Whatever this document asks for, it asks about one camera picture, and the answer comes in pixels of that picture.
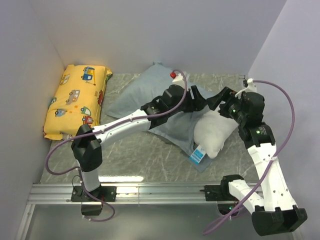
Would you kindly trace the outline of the white pillow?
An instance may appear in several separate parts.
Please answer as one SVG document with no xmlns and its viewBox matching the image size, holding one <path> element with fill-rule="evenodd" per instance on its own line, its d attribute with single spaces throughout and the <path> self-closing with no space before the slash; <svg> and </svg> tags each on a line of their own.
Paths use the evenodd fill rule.
<svg viewBox="0 0 320 240">
<path fill-rule="evenodd" d="M 221 116 L 217 110 L 209 110 L 197 121 L 194 127 L 194 143 L 200 145 L 210 159 L 214 159 L 238 124 Z"/>
</svg>

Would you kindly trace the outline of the blue-grey pillowcase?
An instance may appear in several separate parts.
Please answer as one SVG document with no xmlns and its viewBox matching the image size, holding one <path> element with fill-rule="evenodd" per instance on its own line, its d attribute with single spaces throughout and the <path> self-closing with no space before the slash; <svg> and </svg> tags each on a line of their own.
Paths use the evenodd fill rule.
<svg viewBox="0 0 320 240">
<path fill-rule="evenodd" d="M 161 64 L 154 64 L 141 73 L 132 83 L 130 83 L 113 102 L 104 103 L 103 112 L 113 118 L 123 118 L 133 113 L 141 106 L 149 103 L 155 97 L 162 95 L 171 83 L 170 73 L 172 70 Z M 151 129 L 149 132 L 159 137 L 167 144 L 178 146 L 192 166 L 202 173 L 213 161 L 205 156 L 199 164 L 189 159 L 194 152 L 195 140 L 194 129 L 196 123 L 207 113 L 206 106 L 201 111 L 192 113 L 179 112 L 171 116 L 165 124 Z"/>
</svg>

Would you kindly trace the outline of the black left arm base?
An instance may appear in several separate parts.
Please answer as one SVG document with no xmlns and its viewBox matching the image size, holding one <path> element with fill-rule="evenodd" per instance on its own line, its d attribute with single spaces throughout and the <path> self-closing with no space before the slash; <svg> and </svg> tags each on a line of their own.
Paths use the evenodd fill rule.
<svg viewBox="0 0 320 240">
<path fill-rule="evenodd" d="M 81 214 L 84 217 L 98 217 L 103 210 L 104 203 L 113 203 L 116 200 L 116 186 L 99 186 L 97 189 L 89 192 L 90 196 L 82 185 L 72 183 L 72 194 L 70 201 L 72 203 L 81 203 Z"/>
</svg>

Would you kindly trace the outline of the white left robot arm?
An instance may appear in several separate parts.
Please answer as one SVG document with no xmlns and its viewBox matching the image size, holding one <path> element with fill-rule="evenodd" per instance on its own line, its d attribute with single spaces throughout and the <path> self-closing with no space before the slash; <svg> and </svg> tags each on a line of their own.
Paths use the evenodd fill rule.
<svg viewBox="0 0 320 240">
<path fill-rule="evenodd" d="M 111 145 L 129 135 L 163 125 L 179 112 L 201 111 L 206 104 L 207 101 L 195 85 L 186 90 L 173 84 L 163 94 L 126 117 L 95 127 L 82 125 L 71 149 L 79 166 L 84 197 L 89 201 L 96 201 L 101 195 L 98 168 L 103 162 L 102 144 Z"/>
</svg>

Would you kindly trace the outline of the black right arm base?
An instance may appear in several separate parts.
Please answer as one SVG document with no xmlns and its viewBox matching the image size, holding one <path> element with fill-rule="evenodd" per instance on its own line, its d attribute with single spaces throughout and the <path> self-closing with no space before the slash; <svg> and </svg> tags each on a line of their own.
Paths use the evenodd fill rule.
<svg viewBox="0 0 320 240">
<path fill-rule="evenodd" d="M 205 185 L 200 192 L 204 193 L 207 202 L 217 202 L 218 211 L 222 215 L 228 214 L 239 201 L 223 190 L 221 185 Z"/>
</svg>

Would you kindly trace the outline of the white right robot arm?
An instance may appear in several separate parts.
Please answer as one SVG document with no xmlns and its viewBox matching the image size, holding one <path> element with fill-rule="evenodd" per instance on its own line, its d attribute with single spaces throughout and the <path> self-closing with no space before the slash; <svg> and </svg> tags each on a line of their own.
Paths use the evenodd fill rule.
<svg viewBox="0 0 320 240">
<path fill-rule="evenodd" d="M 234 206 L 220 221 L 214 221 L 203 232 L 208 235 L 234 213 L 246 209 L 259 236 L 291 233 L 308 218 L 292 197 L 278 159 L 276 141 L 270 126 L 263 122 L 264 97 L 256 92 L 236 93 L 225 87 L 206 100 L 210 110 L 238 124 L 238 133 L 253 160 L 258 182 L 250 187 L 241 176 L 226 176 L 220 194 L 226 200 L 235 198 Z"/>
</svg>

